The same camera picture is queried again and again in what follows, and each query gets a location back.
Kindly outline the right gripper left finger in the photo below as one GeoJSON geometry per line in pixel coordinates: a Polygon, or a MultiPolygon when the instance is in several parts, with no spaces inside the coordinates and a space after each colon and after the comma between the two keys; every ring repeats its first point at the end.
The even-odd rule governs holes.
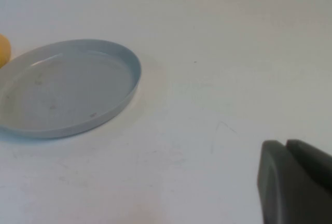
{"type": "Polygon", "coordinates": [[[331,223],[331,185],[317,184],[286,144],[263,142],[257,188],[264,223],[331,223]]]}

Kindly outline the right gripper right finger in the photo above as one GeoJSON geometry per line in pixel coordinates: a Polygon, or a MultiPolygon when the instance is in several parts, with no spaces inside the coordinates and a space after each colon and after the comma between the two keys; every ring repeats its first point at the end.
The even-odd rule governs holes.
{"type": "Polygon", "coordinates": [[[331,155],[298,139],[289,139],[286,148],[317,184],[331,185],[331,155]]]}

